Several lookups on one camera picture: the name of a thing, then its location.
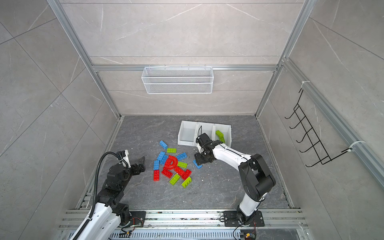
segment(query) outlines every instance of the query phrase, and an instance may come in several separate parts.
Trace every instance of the red lego brick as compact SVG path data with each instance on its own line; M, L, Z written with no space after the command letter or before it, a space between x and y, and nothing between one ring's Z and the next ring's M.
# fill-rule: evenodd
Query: red lego brick
M185 173L181 176L183 180L186 180L191 175L191 170L187 169Z
M183 169L179 168L178 166L176 166L174 168L175 172L177 172L180 176L183 176L183 174L185 173Z
M160 172L159 172L159 170L153 171L153 181L157 182L159 180L160 180Z
M163 168L163 171L161 171L161 173L166 176L167 178L172 178L172 175L173 173L171 173L170 171L168 171L167 169Z
M166 169L174 169L177 166L178 163L179 163L179 161L177 160L176 157L168 156L168 159L166 160L166 162L164 164L164 168L166 168Z

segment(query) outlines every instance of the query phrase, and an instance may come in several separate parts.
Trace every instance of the cable tie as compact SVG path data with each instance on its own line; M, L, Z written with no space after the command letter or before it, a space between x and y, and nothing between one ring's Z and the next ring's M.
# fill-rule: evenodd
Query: cable tie
M352 143L352 144L349 146L347 152L351 152L351 151L352 151L352 147L353 147L353 145L355 145L356 143L359 143L359 142L364 142L364 143L365 143L365 141L356 141L356 142Z
M304 83L307 83L307 82L310 82L310 81L302 81L302 82L301 82L301 87L300 87L300 88L303 88Z

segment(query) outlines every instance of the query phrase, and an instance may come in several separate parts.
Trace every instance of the lego brick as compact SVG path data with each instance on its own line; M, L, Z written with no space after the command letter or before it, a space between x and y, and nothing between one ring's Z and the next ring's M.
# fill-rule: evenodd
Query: lego brick
M183 186L183 188L185 188L186 186L188 186L191 183L191 181L192 181L192 178L187 177L187 179L185 179L181 185Z
M162 140L160 141L160 145L161 145L165 150L167 150L168 145L166 145L166 143L163 142Z
M172 185L175 185L175 183L177 182L177 180L179 180L180 178L180 175L176 174L175 176L173 176L173 178L169 181L170 184Z
M179 163L177 164L177 166L178 166L178 167L182 167L182 168L187 168L188 163L185 163L185 162L179 162Z
M219 130L216 131L216 135L220 138L220 141L225 143L224 134L220 132Z
M224 134L222 132L220 132L219 130L216 130L216 135L218 137L224 137Z
M180 176L183 176L183 174L185 173L183 169L179 168L178 166L176 166L174 168L175 172L177 172Z
M187 169L185 173L181 176L181 178L186 180L191 175L191 173L191 170Z
M177 158L178 161L186 159L187 158L187 154L184 152L184 153L182 153L180 155L177 155L176 158Z
M167 159L168 159L168 155L163 155L163 159L160 160L160 164L164 165Z
M177 158L174 156L168 156L168 159L166 160L164 164L164 168L166 169L174 169L178 164Z
M160 161L159 160L155 160L153 162L153 170L158 170L159 169L159 164L160 164Z
M159 170L155 170L155 171L153 171L153 181L154 182L157 182L157 181L159 181L160 180L160 172L159 172Z
M171 178L173 173L171 173L170 171L168 171L167 169L163 169L163 171L161 171L161 174L163 174L164 176L166 176L167 178Z
M176 148L167 148L167 152L176 153Z
M200 169L203 167L203 165L197 165L196 159L193 160L193 163L196 165L197 169Z
M157 157L157 160L162 160L163 156L165 155L165 152L160 152L159 156Z

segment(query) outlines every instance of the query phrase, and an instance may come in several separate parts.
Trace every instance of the black wire rack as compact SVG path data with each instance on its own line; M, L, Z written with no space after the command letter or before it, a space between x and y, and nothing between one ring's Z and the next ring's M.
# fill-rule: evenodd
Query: black wire rack
M351 150L350 147L347 148L347 149L345 149L345 150L343 150L343 151L341 151L341 154L337 155L336 157L334 157L334 158L331 158L331 157L330 157L330 155L328 154L327 149L324 147L323 143L321 142L321 140L320 140L319 136L317 135L316 131L314 130L314 128L313 128L311 122L309 121L309 119L308 119L307 116L305 115L303 109L302 109L302 108L300 107L300 105L299 105L300 98L301 98L301 96L303 95L303 89L302 89L302 88L300 89L299 94L300 94L300 97L299 97L299 99L297 100L297 103L296 103L296 105L295 105L294 108L293 108L293 113L292 113L292 115L291 115L289 118L286 118L286 117L285 117L285 119L290 119L294 114L297 116L297 118L300 120L299 123L296 124L295 127L290 127L290 129L295 129L297 126L299 126L299 125L301 124L301 126L303 127L303 129L304 129L304 131L305 131L305 134L304 134L303 138L301 139L301 141L297 141L297 140L296 140L296 142L301 143L301 142L304 140L304 138L305 138L306 136L308 136L308 139L309 139L309 141L310 141L310 143L311 143L311 145L312 145L310 148L308 148L308 149L305 150L305 151L301 151L301 150L299 150L299 151L300 151L300 152L307 152L307 151L309 151L310 149L313 148L314 151L315 151L315 153L316 153L316 155L317 155L317 158L319 159L316 163L314 163L314 164L312 164L312 165L310 165L310 166L308 166L308 165L305 165L305 166L306 166L306 167L313 167L313 166L315 166L315 165L318 164L318 163L321 163L322 165L324 165L324 164L326 164L326 163L328 163L328 162L330 162L330 161L332 161L332 160L334 160L334 159L340 157L341 155L343 155L343 154L345 154L345 153L348 153L348 152ZM303 116L304 116L303 118L300 118L300 117L299 117L299 115L297 114L297 110L300 110L300 111L303 113ZM305 126L304 126L304 124L303 124L303 120L304 120L304 119L306 119L306 120L308 121L309 125L311 126L308 130L305 128ZM315 142L315 143L312 142L310 136L308 135L308 133L309 133L311 130L314 132L314 134L316 135L316 138L318 139L318 141ZM315 146L316 146L317 144L321 144L321 146L323 147L325 153L327 154L326 157L324 157L324 158L320 158L320 156L319 156L319 154L318 154L318 152L317 152L317 150L316 150L316 148L315 148Z

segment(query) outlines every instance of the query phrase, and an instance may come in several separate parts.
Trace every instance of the metal grate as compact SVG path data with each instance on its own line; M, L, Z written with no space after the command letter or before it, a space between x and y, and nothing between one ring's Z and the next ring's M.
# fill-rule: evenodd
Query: metal grate
M212 93L212 67L146 67L141 76L148 94Z
M147 230L147 229L135 229L132 232L131 237L128 238L127 235L119 235L121 231L115 230L111 235L110 239L112 240L170 240L170 239L199 239L199 240L208 240L208 239L233 239L233 230L231 229L188 229L188 230ZM240 230L236 230L235 238L240 238Z

